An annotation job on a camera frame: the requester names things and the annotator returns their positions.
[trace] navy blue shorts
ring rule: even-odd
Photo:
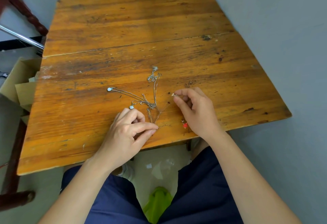
[[[64,189],[80,166],[63,175]],[[148,223],[133,184],[109,175],[85,223]],[[218,160],[210,147],[178,171],[178,188],[158,223],[243,223]]]

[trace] thigh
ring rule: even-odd
[[[62,190],[75,176],[80,166],[68,169]],[[136,198],[133,184],[125,178],[109,175],[101,187],[85,223],[148,223]]]
[[[158,223],[243,223],[210,147],[178,172],[178,189]]]

